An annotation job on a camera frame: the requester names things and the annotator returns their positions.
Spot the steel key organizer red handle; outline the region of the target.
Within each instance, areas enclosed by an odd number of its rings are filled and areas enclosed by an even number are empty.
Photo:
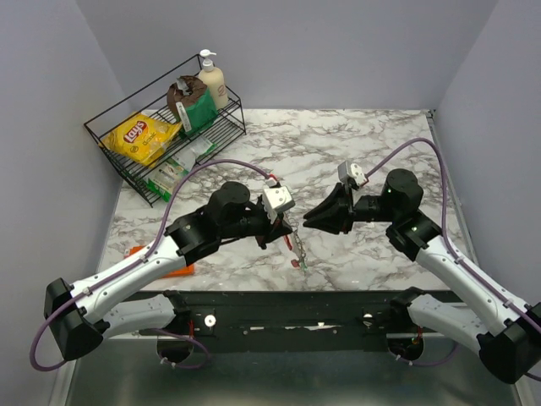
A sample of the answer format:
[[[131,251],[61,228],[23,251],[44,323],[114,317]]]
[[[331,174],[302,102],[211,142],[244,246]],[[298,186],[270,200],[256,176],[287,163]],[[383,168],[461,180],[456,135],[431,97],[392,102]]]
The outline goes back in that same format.
[[[304,261],[306,263],[306,252],[303,247],[303,242],[298,235],[297,224],[293,220],[291,220],[287,214],[283,215],[283,219],[292,228],[292,233],[284,237],[287,242],[288,249],[293,252],[293,254],[295,254],[295,256],[297,257],[296,260],[298,260],[299,264],[301,261]]]

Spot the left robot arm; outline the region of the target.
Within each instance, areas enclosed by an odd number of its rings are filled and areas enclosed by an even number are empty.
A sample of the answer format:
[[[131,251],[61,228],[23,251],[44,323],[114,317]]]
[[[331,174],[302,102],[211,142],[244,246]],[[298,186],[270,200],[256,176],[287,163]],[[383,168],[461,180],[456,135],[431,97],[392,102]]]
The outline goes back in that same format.
[[[196,211],[177,218],[136,254],[92,277],[46,286],[44,316],[64,360],[79,359],[105,339],[139,329],[180,333],[187,313],[169,295],[129,301],[166,274],[214,254],[234,239],[253,237],[261,249],[292,233],[285,213],[295,205],[285,186],[263,190],[256,202],[239,182],[226,182]]]

